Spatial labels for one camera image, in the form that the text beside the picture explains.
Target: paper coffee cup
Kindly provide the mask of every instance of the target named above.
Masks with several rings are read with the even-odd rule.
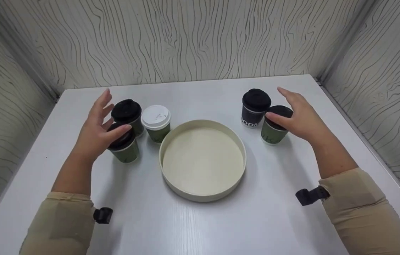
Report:
[[[170,111],[162,105],[151,105],[142,113],[141,122],[153,142],[161,143],[170,132]]]
[[[107,131],[116,129],[119,126],[121,126],[121,124],[114,123]],[[123,163],[131,163],[136,160],[140,155],[140,151],[135,137],[134,128],[113,141],[107,149]]]
[[[271,106],[271,98],[261,89],[251,89],[243,95],[242,102],[241,123],[256,128]]]
[[[143,134],[143,126],[140,121],[141,113],[142,108],[136,101],[126,99],[113,107],[111,116],[116,123],[131,125],[135,135],[140,137]]]
[[[293,111],[283,105],[271,106],[268,109],[268,112],[276,113],[286,118],[291,118],[293,115]],[[268,145],[276,145],[284,139],[287,133],[288,131],[283,126],[272,122],[265,116],[265,122],[261,128],[261,139],[264,143]]]

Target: person's left hand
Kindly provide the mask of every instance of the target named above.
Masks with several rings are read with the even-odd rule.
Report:
[[[81,157],[84,161],[93,163],[114,140],[131,128],[130,125],[123,125],[107,132],[107,129],[113,124],[113,118],[103,122],[113,109],[113,104],[107,105],[111,99],[110,90],[106,89],[94,102],[87,120],[80,129],[79,137],[71,153]]]

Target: cup lid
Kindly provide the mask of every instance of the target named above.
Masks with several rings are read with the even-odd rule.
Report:
[[[116,122],[128,124],[135,121],[140,116],[141,112],[142,108],[136,101],[126,99],[113,107],[111,116]]]
[[[142,125],[149,130],[163,129],[170,123],[170,111],[162,105],[151,105],[142,113]]]
[[[119,126],[122,126],[123,124],[119,123],[114,123],[112,124],[109,129],[107,129],[107,132],[116,129]],[[134,129],[130,129],[128,132],[126,132],[124,135],[122,135],[120,138],[114,140],[108,147],[109,150],[111,151],[119,151],[122,150],[129,145],[132,144],[132,142],[135,140],[135,132]]]
[[[251,111],[264,112],[271,106],[271,98],[261,89],[251,89],[243,95],[243,105]]]
[[[283,106],[283,105],[275,105],[275,106],[271,106],[267,112],[271,112],[271,113],[275,113],[278,115],[281,115],[283,117],[286,118],[291,118],[291,116],[293,116],[293,110]],[[280,126],[279,124],[276,124],[274,122],[272,122],[271,120],[269,120],[266,115],[265,115],[265,121],[268,123],[269,126],[271,126],[273,129],[277,129],[277,130],[281,130],[281,131],[286,131],[286,128],[284,128],[283,126]]]

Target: hand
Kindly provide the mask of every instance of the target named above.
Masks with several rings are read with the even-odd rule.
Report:
[[[287,99],[293,109],[293,116],[286,118],[275,113],[266,113],[271,121],[283,126],[289,132],[307,142],[315,142],[324,135],[331,134],[326,124],[307,100],[298,93],[278,87],[277,90]]]
[[[113,109],[113,104],[107,105],[111,99],[110,90],[106,89],[94,102],[87,120],[80,129],[79,137],[71,154],[82,158],[83,161],[93,163],[114,140],[131,128],[130,125],[123,125],[107,132],[107,129],[113,124],[113,118],[104,124],[103,122]]]

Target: beige sleeve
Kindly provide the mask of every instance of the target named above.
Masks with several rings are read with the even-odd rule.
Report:
[[[39,207],[20,255],[85,255],[95,208],[87,195],[50,192]]]
[[[356,168],[320,180],[323,201],[350,255],[400,255],[400,218],[365,171]]]

